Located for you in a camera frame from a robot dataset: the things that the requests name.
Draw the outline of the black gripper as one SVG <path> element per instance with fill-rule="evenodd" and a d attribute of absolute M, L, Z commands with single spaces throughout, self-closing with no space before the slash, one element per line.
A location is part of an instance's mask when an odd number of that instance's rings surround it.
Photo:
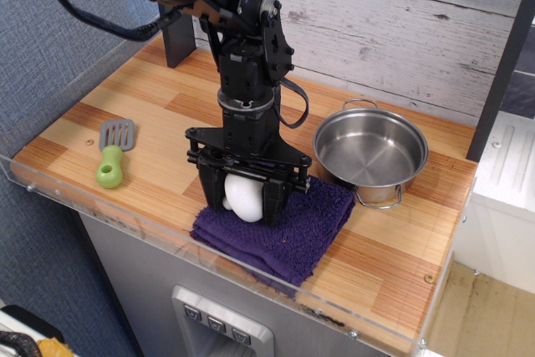
<path fill-rule="evenodd" d="M 285 142 L 280 126 L 300 126 L 308 117 L 305 110 L 293 124 L 281 115 L 282 90 L 278 84 L 267 87 L 261 97 L 244 102 L 217 93 L 222 109 L 221 127 L 191 127 L 188 161 L 198 168 L 201 187 L 208 206 L 223 208 L 227 174 L 242 176 L 263 184 L 262 212 L 265 224 L 277 224 L 281 210 L 293 191 L 309 188 L 311 157 Z"/>

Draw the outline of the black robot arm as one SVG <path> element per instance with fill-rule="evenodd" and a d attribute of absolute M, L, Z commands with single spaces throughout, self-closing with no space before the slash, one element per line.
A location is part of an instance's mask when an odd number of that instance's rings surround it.
<path fill-rule="evenodd" d="M 190 128 L 188 159 L 195 164 L 208 205 L 228 201 L 230 175 L 258 181 L 262 219 L 274 226 L 292 192 L 309 187 L 309 156 L 286 143 L 279 128 L 282 88 L 293 69 L 278 0 L 153 0 L 197 18 L 220 74 L 219 128 Z"/>

